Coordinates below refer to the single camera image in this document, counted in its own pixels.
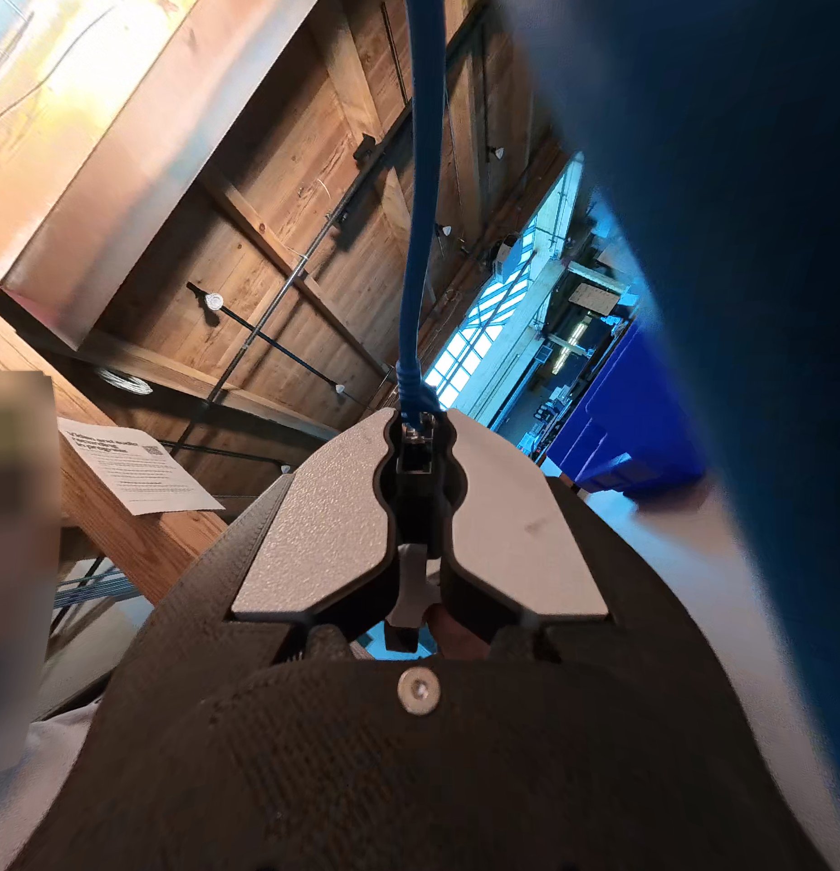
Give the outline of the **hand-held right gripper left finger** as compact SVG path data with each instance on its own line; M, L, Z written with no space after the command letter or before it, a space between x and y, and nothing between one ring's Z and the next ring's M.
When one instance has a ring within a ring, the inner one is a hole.
M395 522L381 491L396 411L327 442L295 473L231 611L248 621L311 623L384 576Z

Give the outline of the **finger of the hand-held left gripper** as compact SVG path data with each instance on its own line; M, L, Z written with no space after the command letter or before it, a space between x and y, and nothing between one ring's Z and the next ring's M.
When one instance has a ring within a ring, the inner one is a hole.
M427 545L404 543L397 549L399 592L384 620L387 650L417 650L426 611L441 603L440 559L428 557Z

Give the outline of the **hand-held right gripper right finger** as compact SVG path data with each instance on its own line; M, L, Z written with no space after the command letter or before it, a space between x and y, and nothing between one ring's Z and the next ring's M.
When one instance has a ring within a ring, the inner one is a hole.
M440 587L461 623L570 623L609 610L547 478L464 413L448 441Z

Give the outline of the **black network splitter box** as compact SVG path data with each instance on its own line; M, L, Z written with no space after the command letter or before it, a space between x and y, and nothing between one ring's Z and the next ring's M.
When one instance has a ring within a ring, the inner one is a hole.
M441 557L449 518L448 448L452 428L442 412L424 412L418 428L403 422L397 431L395 496L392 504L402 543L424 545Z

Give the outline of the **grey desk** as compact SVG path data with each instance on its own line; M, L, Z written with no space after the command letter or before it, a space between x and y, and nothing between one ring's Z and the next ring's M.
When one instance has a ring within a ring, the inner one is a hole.
M629 679L706 761L756 757L828 869L840 869L840 786L761 572L724 492L703 480L637 503L587 501L548 477L610 611L566 626L569 659Z

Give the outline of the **person's left hand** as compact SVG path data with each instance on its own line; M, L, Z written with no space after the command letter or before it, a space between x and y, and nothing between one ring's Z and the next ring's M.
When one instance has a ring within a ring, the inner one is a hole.
M432 604L425 612L425 622L444 658L462 661L487 659L490 645L462 626L443 604Z

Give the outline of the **blue plastic bin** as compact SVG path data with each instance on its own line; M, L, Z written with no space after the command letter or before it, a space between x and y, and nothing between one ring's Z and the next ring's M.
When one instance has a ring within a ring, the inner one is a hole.
M629 498L696 483L706 457L645 332L630 328L546 452L590 494Z

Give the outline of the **white paper notice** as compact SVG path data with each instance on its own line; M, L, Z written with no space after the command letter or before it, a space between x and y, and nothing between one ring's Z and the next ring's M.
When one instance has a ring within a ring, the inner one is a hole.
M58 418L58 429L78 457L134 517L223 506L142 430Z

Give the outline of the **large paned window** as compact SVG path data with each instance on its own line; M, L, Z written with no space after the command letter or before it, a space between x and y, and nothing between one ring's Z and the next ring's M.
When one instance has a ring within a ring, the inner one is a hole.
M457 405L505 327L526 308L545 267L560 262L584 168L577 152L523 231L496 250L491 277L425 376L442 409Z

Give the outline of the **wooden pillar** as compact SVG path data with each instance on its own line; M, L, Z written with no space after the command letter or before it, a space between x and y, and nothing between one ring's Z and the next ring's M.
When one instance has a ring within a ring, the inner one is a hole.
M1 316L0 370L38 370L52 379L59 418L113 426L113 421L104 412ZM134 517L64 437L60 438L60 464L64 514L153 604L164 598L227 528L215 513L209 511Z

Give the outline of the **metal ceiling pipe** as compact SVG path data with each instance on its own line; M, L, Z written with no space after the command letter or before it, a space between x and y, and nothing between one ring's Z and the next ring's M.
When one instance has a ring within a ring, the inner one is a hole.
M212 389L209 401L214 401L225 390L229 377L238 367L239 362L252 347L252 344L262 337L264 328L275 309L280 305L288 290L298 288L301 295L311 304L317 313L359 354L362 359L378 374L384 382L395 383L394 369L382 364L362 342L350 331L342 321L339 313L329 306L321 297L317 289L316 280L308 270L308 263L317 249L327 238L330 230L340 222L342 215L347 212L353 199L366 187L370 179L377 174L383 158L385 158L394 142L399 138L403 129L410 126L413 117L414 105L412 102L404 105L403 110L392 124L390 129L383 134L382 140L372 149L371 156L361 166L358 175L345 191L336 206L327 214L317 236L310 242L308 249L296 256L295 263L287 262L283 253L286 251L275 235L269 230L261 230L258 213L252 208L243 194L223 175L213 164L206 165L198 176L199 183L205 188L218 205L221 212L234 224L242 234L249 237L249 241L257 247L261 254L275 267L287 269L287 275L281 289L276 293L273 301L268 303L258 321L252 325L247 337L240 345L233 360L227 365L225 374L219 376L215 387Z

